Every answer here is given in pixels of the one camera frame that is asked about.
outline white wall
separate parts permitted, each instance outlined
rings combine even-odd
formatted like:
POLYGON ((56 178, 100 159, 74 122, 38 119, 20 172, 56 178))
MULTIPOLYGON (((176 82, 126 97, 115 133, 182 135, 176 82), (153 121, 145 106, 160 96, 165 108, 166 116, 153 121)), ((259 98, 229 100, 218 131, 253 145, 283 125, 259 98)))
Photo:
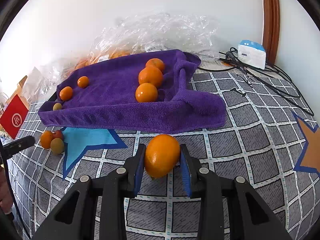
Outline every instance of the white wall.
POLYGON ((320 121, 320 31, 297 0, 280 0, 276 65, 285 70, 320 121))
POLYGON ((215 16, 219 49, 262 40, 262 0, 29 0, 0 42, 2 90, 10 95, 34 66, 87 53, 115 19, 148 11, 215 16))

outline barcode sticker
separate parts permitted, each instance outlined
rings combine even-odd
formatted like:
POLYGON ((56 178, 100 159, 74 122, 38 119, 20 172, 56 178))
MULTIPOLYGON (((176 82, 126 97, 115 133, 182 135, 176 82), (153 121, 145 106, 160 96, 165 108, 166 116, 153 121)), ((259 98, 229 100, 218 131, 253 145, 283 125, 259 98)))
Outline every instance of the barcode sticker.
POLYGON ((105 60, 108 60, 109 59, 109 54, 105 55, 105 56, 101 56, 99 59, 98 59, 98 62, 102 62, 102 61, 105 61, 105 60))
POLYGON ((146 52, 155 52, 155 51, 161 51, 162 49, 160 47, 146 47, 146 52))

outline black clamp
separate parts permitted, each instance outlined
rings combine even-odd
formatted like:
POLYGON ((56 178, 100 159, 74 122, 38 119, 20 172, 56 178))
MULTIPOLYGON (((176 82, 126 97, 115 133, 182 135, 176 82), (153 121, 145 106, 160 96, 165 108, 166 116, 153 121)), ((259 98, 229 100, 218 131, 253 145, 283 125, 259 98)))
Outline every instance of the black clamp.
POLYGON ((241 176, 219 177, 191 157, 181 145, 180 168, 190 198, 201 198, 198 240, 224 239, 222 197, 228 200, 231 240, 292 240, 279 219, 250 183, 241 176))
MULTIPOLYGON (((219 177, 180 146, 180 168, 185 191, 201 198, 198 240, 224 239, 222 198, 228 200, 231 240, 291 240, 273 211, 244 177, 219 177)), ((93 240, 98 197, 102 196, 100 240, 126 240, 124 198, 137 196, 146 146, 107 176, 83 175, 67 191, 35 232, 32 240, 93 240)))
POLYGON ((0 165, 3 164, 2 159, 9 160, 13 155, 23 151, 35 144, 35 138, 31 135, 18 139, 2 146, 0 149, 0 165))

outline bed sheet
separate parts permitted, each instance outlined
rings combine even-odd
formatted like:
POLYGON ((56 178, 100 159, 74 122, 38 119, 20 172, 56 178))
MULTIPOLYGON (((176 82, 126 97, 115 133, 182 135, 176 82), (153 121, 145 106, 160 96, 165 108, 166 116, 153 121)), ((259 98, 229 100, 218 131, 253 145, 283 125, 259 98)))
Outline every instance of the bed sheet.
MULTIPOLYGON (((295 93, 284 80, 264 80, 295 93)), ((245 177, 292 238, 302 239, 320 215, 320 182, 317 174, 293 170, 305 139, 291 111, 311 127, 316 126, 316 121, 260 82, 251 81, 253 87, 244 82, 241 74, 197 70, 188 89, 220 95, 227 106, 226 123, 218 129, 198 129, 173 136, 187 145, 191 156, 200 159, 204 167, 219 176, 245 177)), ((304 101, 297 99, 296 102, 306 108, 304 101)), ((127 149, 89 150, 63 180, 63 155, 55 156, 39 145, 44 130, 55 131, 60 127, 45 127, 35 105, 31 105, 17 138, 33 135, 36 143, 9 160, 12 188, 30 234, 34 234, 81 175, 105 176, 135 155, 139 143, 148 144, 158 135, 116 130, 127 149)), ((226 199, 223 203, 225 239, 229 239, 226 199)), ((95 239, 99 239, 100 204, 101 199, 96 213, 95 239)), ((186 197, 179 166, 166 177, 154 181, 144 173, 138 196, 125 199, 124 210, 128 240, 196 239, 200 201, 186 197)), ((22 232, 19 222, 17 227, 22 232)))

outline plastic bag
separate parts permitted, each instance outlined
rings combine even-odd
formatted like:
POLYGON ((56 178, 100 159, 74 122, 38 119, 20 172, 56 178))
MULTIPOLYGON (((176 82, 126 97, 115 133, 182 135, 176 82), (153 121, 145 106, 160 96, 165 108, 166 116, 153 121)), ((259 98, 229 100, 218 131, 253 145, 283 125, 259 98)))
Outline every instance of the plastic bag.
POLYGON ((205 16, 154 14, 127 17, 116 28, 104 29, 88 55, 89 65, 130 54, 180 49, 202 60, 219 57, 213 35, 217 22, 205 16))
POLYGON ((47 101, 57 89, 57 85, 67 79, 78 68, 88 65, 86 58, 61 58, 47 65, 33 68, 23 85, 21 95, 29 104, 38 101, 36 109, 47 101))

